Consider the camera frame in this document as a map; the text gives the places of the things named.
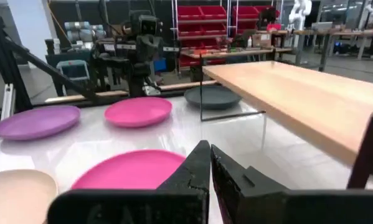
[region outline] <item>white table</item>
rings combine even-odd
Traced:
[[[254,166],[291,189],[344,189],[347,184],[347,166],[271,119],[267,121],[265,147],[260,149],[263,115],[201,123],[200,111],[190,107],[183,97],[168,100],[174,105],[171,118],[150,128],[113,127],[103,119],[107,106],[99,106],[82,109],[81,122],[56,136],[29,142],[0,139],[0,170],[42,170],[55,178],[60,192],[64,192],[87,169],[111,156],[136,149],[167,149],[186,156],[201,139],[206,139],[241,165]],[[226,113],[247,111],[255,110],[241,103]],[[209,220],[222,223],[210,187]],[[373,178],[367,187],[373,189]]]

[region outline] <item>purple plate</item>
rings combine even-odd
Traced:
[[[0,121],[0,137],[10,140],[37,139],[59,133],[77,123],[75,106],[46,106],[15,114]]]

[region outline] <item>dark gray plate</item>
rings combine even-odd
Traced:
[[[239,103],[241,97],[223,86],[203,86],[203,108],[225,110]],[[200,87],[185,91],[186,101],[200,107]]]

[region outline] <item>blue container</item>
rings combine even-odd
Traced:
[[[166,64],[166,59],[162,58],[161,60],[154,61],[154,71],[155,72],[160,72],[160,71],[165,71],[167,70],[167,64]]]

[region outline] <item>beige plate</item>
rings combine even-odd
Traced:
[[[51,176],[38,170],[0,172],[0,224],[41,224],[57,195]]]

